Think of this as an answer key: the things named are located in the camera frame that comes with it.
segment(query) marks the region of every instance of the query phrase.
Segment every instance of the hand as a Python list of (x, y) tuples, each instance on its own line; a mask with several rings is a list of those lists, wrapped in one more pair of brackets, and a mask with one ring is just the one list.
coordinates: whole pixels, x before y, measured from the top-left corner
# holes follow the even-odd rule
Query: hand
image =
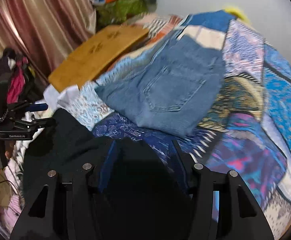
[(8, 159), (10, 159), (12, 157), (12, 155), (13, 155), (13, 149), (14, 149), (15, 141), (6, 141), (5, 145), (6, 145), (5, 156)]

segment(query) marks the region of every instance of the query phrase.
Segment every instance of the striped curtain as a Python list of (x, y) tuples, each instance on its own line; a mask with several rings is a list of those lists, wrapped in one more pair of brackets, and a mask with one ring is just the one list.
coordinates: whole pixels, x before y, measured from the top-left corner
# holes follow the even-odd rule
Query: striped curtain
[(11, 47), (28, 57), (37, 76), (47, 76), (95, 33), (89, 0), (0, 0), (0, 56)]

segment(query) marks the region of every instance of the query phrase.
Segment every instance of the wooden board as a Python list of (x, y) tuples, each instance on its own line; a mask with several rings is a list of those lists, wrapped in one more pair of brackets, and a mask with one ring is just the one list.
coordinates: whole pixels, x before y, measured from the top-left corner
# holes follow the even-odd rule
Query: wooden board
[(71, 85), (79, 88), (96, 79), (112, 62), (145, 38), (148, 29), (110, 25), (84, 42), (49, 76), (49, 82), (59, 92)]

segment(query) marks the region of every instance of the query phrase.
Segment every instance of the colorful blanket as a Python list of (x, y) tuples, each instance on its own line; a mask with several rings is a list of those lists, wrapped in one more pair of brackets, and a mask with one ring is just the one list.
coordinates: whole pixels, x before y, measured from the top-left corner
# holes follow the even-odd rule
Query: colorful blanket
[[(206, 117), (186, 139), (139, 128), (113, 112), (94, 88), (148, 64), (176, 26), (162, 19), (149, 23), (153, 43), (122, 57), (96, 83), (84, 85), (67, 110), (95, 136), (145, 140), (158, 154), (181, 189), (186, 190), (182, 164), (172, 141), (196, 162), (213, 171), (240, 173), (271, 227), (275, 240), (291, 224), (291, 66), (249, 26), (224, 11), (189, 15), (175, 34), (188, 35), (201, 46), (220, 49), (226, 63), (224, 85)], [(213, 217), (217, 220), (218, 194)]]

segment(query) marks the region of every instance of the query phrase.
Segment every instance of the pink fabric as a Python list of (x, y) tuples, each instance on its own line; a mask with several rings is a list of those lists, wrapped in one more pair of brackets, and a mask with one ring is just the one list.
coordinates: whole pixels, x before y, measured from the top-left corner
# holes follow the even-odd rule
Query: pink fabric
[(18, 195), (11, 197), (9, 206), (4, 210), (4, 222), (7, 230), (12, 232), (12, 229), (21, 214), (20, 199)]
[(8, 104), (12, 104), (18, 101), (19, 95), (21, 94), (23, 87), (25, 85), (25, 80), (24, 80), (21, 64), (17, 64), (15, 68), (16, 69), (11, 80), (10, 89), (7, 93)]

